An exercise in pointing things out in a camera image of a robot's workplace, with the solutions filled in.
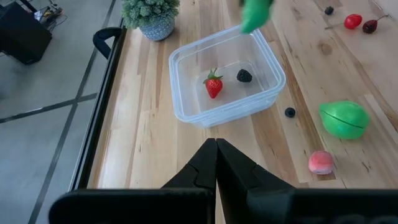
strawberry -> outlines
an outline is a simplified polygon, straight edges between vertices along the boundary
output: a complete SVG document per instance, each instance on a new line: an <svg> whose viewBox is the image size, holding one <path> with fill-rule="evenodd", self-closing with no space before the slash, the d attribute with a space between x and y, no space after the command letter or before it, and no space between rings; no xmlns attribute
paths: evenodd
<svg viewBox="0 0 398 224"><path fill-rule="evenodd" d="M209 93L210 98L212 99L216 98L217 94L223 88L223 81L221 81L222 76L215 76L216 71L217 68L214 69L214 72L212 71L212 69L210 69L210 73L207 76L207 79L203 82L203 84L206 85L206 90Z"/></svg>

black table edge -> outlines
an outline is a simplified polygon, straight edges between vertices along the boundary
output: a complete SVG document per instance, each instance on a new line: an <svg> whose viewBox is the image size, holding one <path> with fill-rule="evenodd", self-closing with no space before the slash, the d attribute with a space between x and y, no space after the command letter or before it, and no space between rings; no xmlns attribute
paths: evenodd
<svg viewBox="0 0 398 224"><path fill-rule="evenodd" d="M118 69L124 38L126 37L127 29L123 26L123 20L121 20L119 26L122 27L122 32L119 37L114 38L101 88L97 94L95 107L91 114L69 190L85 189L88 185L106 108L108 106L109 97L111 96L116 70Z"/></svg>

wood grain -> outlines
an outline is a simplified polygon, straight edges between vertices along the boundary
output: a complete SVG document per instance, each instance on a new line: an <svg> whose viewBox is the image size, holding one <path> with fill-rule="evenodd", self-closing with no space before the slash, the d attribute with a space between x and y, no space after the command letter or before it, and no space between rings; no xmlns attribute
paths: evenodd
<svg viewBox="0 0 398 224"><path fill-rule="evenodd" d="M333 16L323 8L336 7ZM206 138L225 138L258 164L296 187L398 187L398 26L379 21L374 34L324 27L358 13L375 19L398 6L388 0L278 0L261 31L282 65L287 84L275 104L236 121L200 129L176 119L168 59L180 46L240 23L237 1L181 1L172 35L150 42L129 30L91 172L93 188L157 188L175 175ZM323 128L320 103L352 100L369 112L364 136L334 138ZM297 110L286 118L286 107ZM334 172L309 172L308 157L325 150ZM222 209L217 200L217 222Z"/></svg>

green plant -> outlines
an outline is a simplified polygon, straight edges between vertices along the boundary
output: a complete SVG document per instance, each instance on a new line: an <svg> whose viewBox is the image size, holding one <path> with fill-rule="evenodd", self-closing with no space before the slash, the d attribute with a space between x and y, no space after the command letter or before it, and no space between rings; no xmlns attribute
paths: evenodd
<svg viewBox="0 0 398 224"><path fill-rule="evenodd" d="M158 19L174 19L179 5L180 0L123 0L124 25L135 29Z"/></svg>

clear plastic container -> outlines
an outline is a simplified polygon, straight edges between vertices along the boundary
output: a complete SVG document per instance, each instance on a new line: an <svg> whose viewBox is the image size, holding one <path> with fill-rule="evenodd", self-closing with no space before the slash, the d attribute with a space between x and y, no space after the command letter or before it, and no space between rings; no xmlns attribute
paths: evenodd
<svg viewBox="0 0 398 224"><path fill-rule="evenodd" d="M259 30L240 33L240 26L210 35L174 51L169 58L175 116L202 128L267 109L286 83L283 69ZM223 89L211 99L203 81L210 69L223 76ZM253 76L239 82L240 69Z"/></svg>

